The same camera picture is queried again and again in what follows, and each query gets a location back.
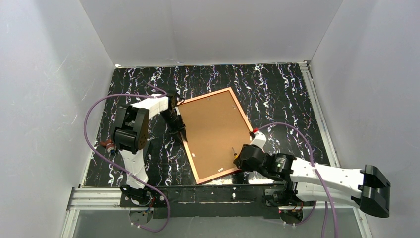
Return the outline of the yellow handled screwdriver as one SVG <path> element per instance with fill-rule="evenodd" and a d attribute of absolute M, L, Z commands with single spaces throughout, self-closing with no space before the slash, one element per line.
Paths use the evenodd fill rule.
<path fill-rule="evenodd" d="M 238 153 L 235 151 L 235 149 L 232 147 L 232 151 L 233 151 L 233 154 L 234 154 L 234 159 L 236 160 L 237 158 L 238 158 Z"/>

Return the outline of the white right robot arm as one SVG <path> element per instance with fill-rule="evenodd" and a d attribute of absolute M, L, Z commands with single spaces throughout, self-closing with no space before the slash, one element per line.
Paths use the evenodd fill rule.
<path fill-rule="evenodd" d="M 234 160 L 247 172 L 258 172 L 274 181 L 284 181 L 286 199 L 298 201 L 333 201 L 356 207 L 379 218 L 390 216 L 391 182 L 373 165 L 364 169 L 343 169 L 312 165 L 289 154 L 269 154 L 256 145 L 243 145 Z"/>

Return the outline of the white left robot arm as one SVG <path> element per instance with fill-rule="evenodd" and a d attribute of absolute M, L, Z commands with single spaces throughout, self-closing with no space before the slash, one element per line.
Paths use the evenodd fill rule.
<path fill-rule="evenodd" d="M 120 106 L 117 110 L 111 130 L 111 140 L 123 158 L 125 169 L 129 172 L 126 184 L 131 188 L 145 188 L 144 184 L 132 176 L 145 183 L 148 182 L 144 157 L 149 148 L 151 118 L 162 116 L 175 141 L 182 142 L 186 138 L 186 125 L 178 108 L 184 101 L 185 99 L 175 92 L 169 92 L 165 96 L 153 94 L 150 98 Z"/>

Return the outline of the red picture frame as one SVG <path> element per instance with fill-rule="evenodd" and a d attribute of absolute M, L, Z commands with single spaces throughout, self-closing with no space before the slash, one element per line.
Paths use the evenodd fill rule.
<path fill-rule="evenodd" d="M 251 142 L 252 126 L 232 88 L 186 100 L 179 105 L 188 142 L 183 140 L 196 184 L 238 171 L 237 153 Z"/>

